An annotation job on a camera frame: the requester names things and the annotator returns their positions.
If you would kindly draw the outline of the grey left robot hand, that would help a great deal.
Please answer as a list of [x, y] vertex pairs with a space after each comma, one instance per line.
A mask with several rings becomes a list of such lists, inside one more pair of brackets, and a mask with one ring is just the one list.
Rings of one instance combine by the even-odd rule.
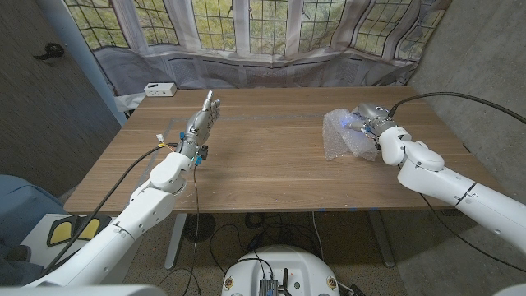
[[219, 106], [220, 101], [213, 100], [213, 91], [209, 90], [202, 108], [188, 120], [184, 136], [178, 145], [178, 153], [190, 159], [196, 155], [199, 148], [206, 143], [211, 128], [219, 118]]

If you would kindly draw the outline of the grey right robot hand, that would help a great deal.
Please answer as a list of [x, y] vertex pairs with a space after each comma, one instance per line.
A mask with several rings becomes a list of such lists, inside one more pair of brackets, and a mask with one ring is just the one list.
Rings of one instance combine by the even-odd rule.
[[368, 132], [380, 136], [386, 130], [397, 124], [389, 117], [389, 110], [373, 103], [360, 103], [352, 114], [354, 119], [348, 127], [359, 132]]

